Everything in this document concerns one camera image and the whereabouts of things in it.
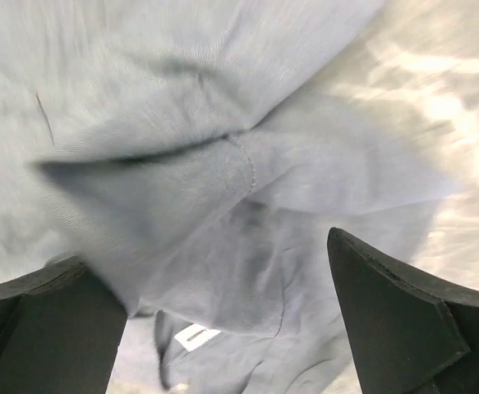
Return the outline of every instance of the light blue fabric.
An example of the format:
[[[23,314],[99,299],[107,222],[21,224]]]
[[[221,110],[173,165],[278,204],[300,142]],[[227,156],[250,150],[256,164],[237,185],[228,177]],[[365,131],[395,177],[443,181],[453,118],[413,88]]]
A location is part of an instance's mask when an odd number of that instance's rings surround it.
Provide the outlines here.
[[[0,280],[83,254],[131,315],[269,342],[267,370],[219,375],[237,392],[304,392],[339,318],[329,225],[454,190],[306,84],[381,6],[0,0]],[[289,342],[301,361],[268,368]]]

